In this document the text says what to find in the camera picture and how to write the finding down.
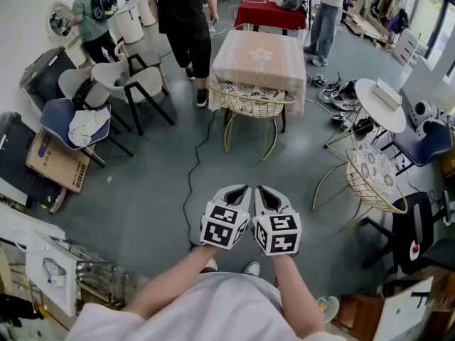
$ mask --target white stool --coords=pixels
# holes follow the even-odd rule
[[[137,9],[141,16],[142,24],[144,26],[152,26],[156,23],[154,16],[151,14],[149,2],[147,0],[137,0]]]
[[[144,37],[137,3],[137,0],[128,1],[114,15],[126,44],[135,43]]]

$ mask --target green shirt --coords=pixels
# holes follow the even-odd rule
[[[93,18],[92,0],[75,0],[72,12],[74,16],[82,15],[82,23],[78,28],[83,42],[99,38],[109,30],[107,20],[98,21]]]

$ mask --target backpack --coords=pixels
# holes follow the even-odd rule
[[[92,16],[95,20],[109,19],[118,9],[117,0],[92,0]]]

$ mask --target red tablecloth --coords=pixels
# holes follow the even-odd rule
[[[242,24],[271,26],[290,31],[306,28],[306,15],[303,11],[285,10],[279,8],[271,1],[265,1],[267,2],[266,4],[253,4],[242,1],[242,4],[239,6],[234,26],[236,26],[238,30],[242,30]]]

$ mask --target person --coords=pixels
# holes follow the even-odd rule
[[[258,263],[244,274],[216,272],[212,258],[219,250],[196,248],[122,311],[86,304],[66,340],[345,340],[326,333],[323,313],[290,256],[272,256],[278,290],[259,278]]]
[[[109,63],[102,52],[104,48],[109,56],[118,62],[115,55],[115,43],[109,32],[107,19],[98,21],[92,16],[92,0],[75,0],[72,13],[74,18],[66,25],[68,28],[77,26],[83,41],[84,49],[95,63]]]
[[[346,16],[352,16],[352,14],[348,11],[349,8],[354,7],[354,1],[357,0],[343,0],[343,13],[341,15],[341,23],[344,23]]]
[[[317,55],[311,62],[316,67],[328,65],[340,22],[343,0],[321,0],[311,28],[311,44],[305,52]]]
[[[206,0],[206,3],[212,24],[216,24],[219,20],[217,0]],[[212,43],[203,0],[149,0],[149,6],[159,23],[160,33],[168,37],[177,63],[186,69],[189,80],[196,78],[197,105],[205,107]]]

